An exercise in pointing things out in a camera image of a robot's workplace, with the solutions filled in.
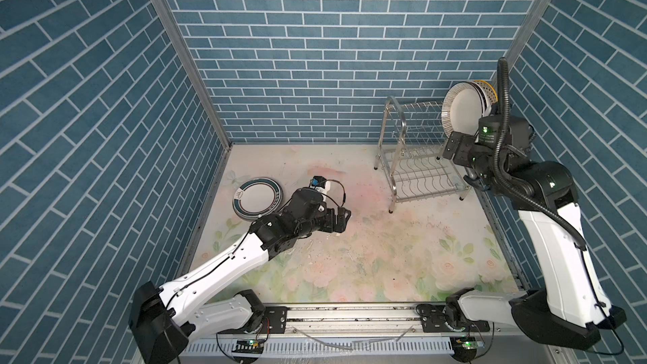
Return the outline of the white plate black striped rim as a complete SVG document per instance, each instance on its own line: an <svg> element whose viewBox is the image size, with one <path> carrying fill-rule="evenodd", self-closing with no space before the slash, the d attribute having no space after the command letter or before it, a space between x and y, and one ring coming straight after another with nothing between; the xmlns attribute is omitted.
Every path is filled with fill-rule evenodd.
<svg viewBox="0 0 647 364"><path fill-rule="evenodd" d="M449 138L454 132L473 135L479 120L488 116L495 102L476 81L453 85L441 106L441 124Z"/></svg>

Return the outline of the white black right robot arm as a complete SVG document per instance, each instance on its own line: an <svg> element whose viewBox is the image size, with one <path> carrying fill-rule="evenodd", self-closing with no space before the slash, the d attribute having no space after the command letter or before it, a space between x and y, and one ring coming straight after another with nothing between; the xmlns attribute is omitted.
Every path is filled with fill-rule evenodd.
<svg viewBox="0 0 647 364"><path fill-rule="evenodd" d="M519 293L463 288L446 298L443 318L463 332L477 322L511 325L530 340L592 352L604 330L618 332L627 315L612 304L596 275L581 225L571 172L554 161L535 162L530 136L482 127L477 136L453 133L443 151L469 170L468 178L511 199L537 254L544 286Z"/></svg>

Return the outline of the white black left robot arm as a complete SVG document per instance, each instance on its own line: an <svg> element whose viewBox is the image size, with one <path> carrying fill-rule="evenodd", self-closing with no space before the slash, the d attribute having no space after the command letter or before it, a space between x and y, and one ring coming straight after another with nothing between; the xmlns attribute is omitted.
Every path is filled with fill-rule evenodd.
<svg viewBox="0 0 647 364"><path fill-rule="evenodd" d="M256 331L265 307L244 290L211 303L224 288L291 249L314 232L345 232L351 212L314 207L283 211L252 222L244 237L197 269L156 286L148 281L134 291L128 321L143 362L170 363L201 335L223 330Z"/></svg>

